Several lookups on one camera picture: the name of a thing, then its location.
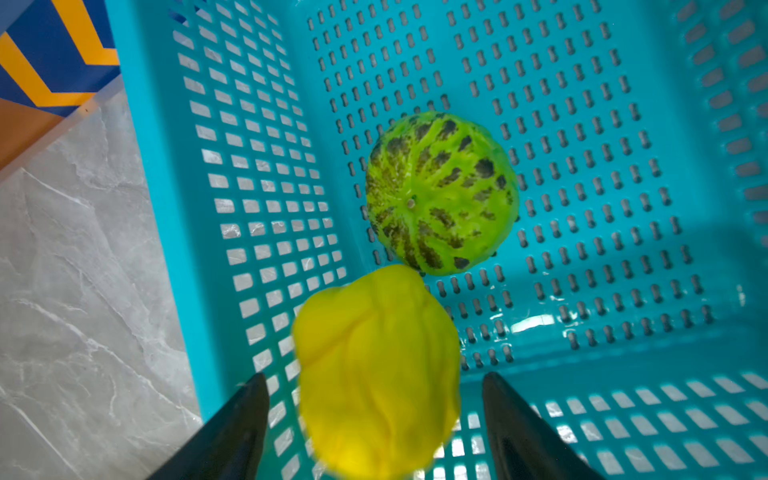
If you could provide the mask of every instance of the toy fruit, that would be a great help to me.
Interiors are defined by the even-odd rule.
[[[488,258],[518,218],[518,182],[483,127],[434,111],[402,118],[373,147],[368,215],[412,268],[462,272]]]
[[[341,478],[400,480],[461,411],[458,333],[419,274],[393,265],[312,296],[293,325],[299,411]]]

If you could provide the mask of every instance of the yellow pepper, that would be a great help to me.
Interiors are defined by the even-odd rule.
[[[459,340],[407,266],[312,296],[293,325],[300,415],[315,453],[342,478],[425,468],[461,411]]]

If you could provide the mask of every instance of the blue plastic basket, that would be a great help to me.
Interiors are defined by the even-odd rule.
[[[261,478],[323,475],[290,325],[392,262],[365,159],[433,108],[496,136],[523,204],[497,255],[425,278],[464,412],[416,478],[495,477],[490,371],[603,475],[768,476],[765,2],[107,4],[204,417],[268,378]]]

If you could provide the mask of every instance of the floor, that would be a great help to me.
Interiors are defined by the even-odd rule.
[[[124,92],[0,184],[0,478],[147,477],[200,427]]]

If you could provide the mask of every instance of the green striped melon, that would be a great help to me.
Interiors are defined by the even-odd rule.
[[[518,182],[483,127],[434,111],[394,123],[366,176],[371,227],[400,260],[430,275],[492,255],[518,218]]]

